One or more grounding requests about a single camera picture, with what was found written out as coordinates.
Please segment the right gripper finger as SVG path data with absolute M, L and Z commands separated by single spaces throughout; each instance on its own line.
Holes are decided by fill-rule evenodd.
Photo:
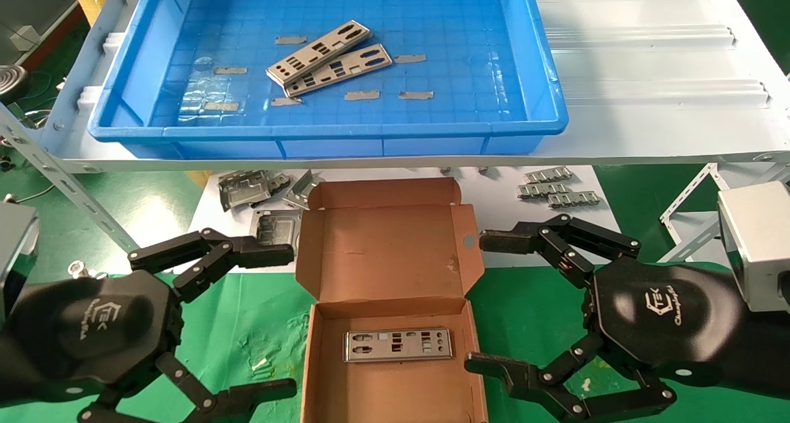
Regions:
M 660 414 L 675 403 L 674 390 L 651 372 L 636 369 L 632 373 L 638 389 L 590 398 L 572 394 L 565 382 L 604 347 L 605 341 L 600 335 L 588 333 L 543 368 L 478 352 L 466 354 L 464 367 L 467 372 L 501 380 L 506 395 L 542 406 L 558 422 L 625 421 Z
M 594 265 L 583 249 L 604 259 L 635 259 L 641 243 L 608 228 L 567 214 L 544 222 L 519 222 L 510 231 L 484 230 L 480 249 L 489 253 L 538 254 L 576 288 L 589 288 Z

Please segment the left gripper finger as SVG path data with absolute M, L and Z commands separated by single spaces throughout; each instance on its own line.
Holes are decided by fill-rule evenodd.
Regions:
M 228 237 L 205 228 L 164 242 L 134 249 L 128 254 L 133 270 L 158 274 L 166 269 L 192 265 L 173 280 L 172 290 L 184 303 L 190 303 L 233 268 L 279 267 L 294 261 L 290 244 L 262 244 L 253 235 Z
M 167 352 L 155 361 L 156 369 L 167 376 L 174 386 L 189 398 L 194 409 L 183 422 L 249 422 L 257 407 L 268 401 L 287 400 L 296 395 L 297 385 L 293 379 L 269 380 L 250 383 L 220 390 L 212 394 L 191 372 Z M 122 400 L 121 392 L 106 389 L 96 401 L 82 409 L 79 422 L 149 422 L 117 411 Z

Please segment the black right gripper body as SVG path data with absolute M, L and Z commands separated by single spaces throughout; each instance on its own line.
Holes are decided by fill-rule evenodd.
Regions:
M 589 294 L 601 358 L 621 375 L 788 398 L 788 313 L 751 311 L 732 274 L 621 258 Z

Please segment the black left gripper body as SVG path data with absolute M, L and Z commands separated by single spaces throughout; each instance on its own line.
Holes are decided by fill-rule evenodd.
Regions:
M 183 325 L 172 289 L 143 271 L 26 285 L 2 326 L 2 405 L 136 395 Z

